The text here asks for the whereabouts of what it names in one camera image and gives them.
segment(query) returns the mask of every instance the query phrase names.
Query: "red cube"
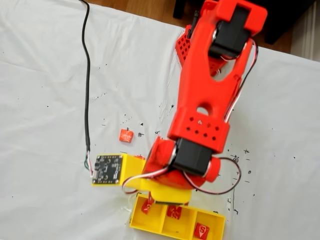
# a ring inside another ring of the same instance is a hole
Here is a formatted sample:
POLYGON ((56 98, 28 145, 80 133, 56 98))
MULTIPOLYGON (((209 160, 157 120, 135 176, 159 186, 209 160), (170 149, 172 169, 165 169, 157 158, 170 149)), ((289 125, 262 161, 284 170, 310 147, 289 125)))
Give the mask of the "red cube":
POLYGON ((150 192, 149 192, 149 197, 147 200, 144 201, 141 211, 145 214, 148 214, 149 209, 151 208, 151 205, 155 202, 155 200, 152 198, 150 192))
POLYGON ((206 240, 209 230, 210 230, 210 228, 208 226, 202 225, 197 222, 195 225, 195 230, 194 230, 193 236, 195 236, 199 239, 206 240))
POLYGON ((145 214, 148 214, 149 209, 151 208, 152 203, 148 202, 148 199, 144 201, 142 207, 141 207, 141 211, 145 214))
POLYGON ((129 131, 128 129, 121 129, 119 140, 122 142, 131 143, 133 136, 133 131, 129 131))
POLYGON ((168 210, 166 211, 166 215, 174 219, 180 219, 181 211, 182 211, 182 207, 169 205, 168 210))

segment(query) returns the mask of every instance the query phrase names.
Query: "yellow tray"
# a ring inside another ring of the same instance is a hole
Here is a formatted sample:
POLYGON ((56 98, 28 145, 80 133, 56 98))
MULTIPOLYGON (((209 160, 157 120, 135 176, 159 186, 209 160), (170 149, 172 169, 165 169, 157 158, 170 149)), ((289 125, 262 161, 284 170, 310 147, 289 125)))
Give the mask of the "yellow tray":
POLYGON ((148 214, 141 211, 147 195, 138 194, 132 212, 130 227, 181 240, 197 240, 196 223, 210 228, 207 240, 221 240, 226 218, 223 215, 199 208, 181 205, 180 219, 167 216, 168 205, 152 204, 148 214))

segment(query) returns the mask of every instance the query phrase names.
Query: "ventilation hole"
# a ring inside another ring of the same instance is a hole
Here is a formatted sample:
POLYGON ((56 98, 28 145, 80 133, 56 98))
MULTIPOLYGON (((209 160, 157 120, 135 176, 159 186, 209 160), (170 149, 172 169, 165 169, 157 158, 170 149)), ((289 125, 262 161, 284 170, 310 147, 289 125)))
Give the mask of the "ventilation hole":
POLYGON ((204 114, 204 115, 207 115, 207 116, 209 115, 207 109, 205 109, 205 108, 202 107, 202 106, 199 106, 199 107, 196 109, 196 111, 197 111, 198 113, 201 113, 201 114, 204 114))

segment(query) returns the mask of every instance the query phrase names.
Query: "white cloth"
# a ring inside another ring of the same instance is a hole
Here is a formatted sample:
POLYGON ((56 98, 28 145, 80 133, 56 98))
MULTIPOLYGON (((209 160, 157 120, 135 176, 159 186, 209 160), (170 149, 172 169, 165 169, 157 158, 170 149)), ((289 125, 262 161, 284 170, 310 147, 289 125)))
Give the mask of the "white cloth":
MULTIPOLYGON (((91 161, 146 156, 176 110, 183 29, 90 7, 91 161), (121 128, 134 131, 132 143, 118 140, 121 128)), ((0 239, 166 239, 130 228, 134 197, 92 187, 84 168, 85 14, 77 0, 0 0, 0 239)), ((223 154, 239 157, 242 180, 234 192, 195 192, 190 202, 226 216, 224 239, 320 238, 319 78, 320 63, 260 48, 223 154)), ((228 163, 220 174, 204 187, 223 190, 237 178, 228 163)))

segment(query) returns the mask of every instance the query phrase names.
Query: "circuit board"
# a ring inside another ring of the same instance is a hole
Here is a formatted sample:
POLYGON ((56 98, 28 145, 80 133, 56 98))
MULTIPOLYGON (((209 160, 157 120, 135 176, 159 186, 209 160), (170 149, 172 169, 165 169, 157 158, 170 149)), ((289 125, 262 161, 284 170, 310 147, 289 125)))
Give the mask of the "circuit board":
POLYGON ((118 184, 122 163, 122 155, 98 155, 94 164, 92 184, 118 184))

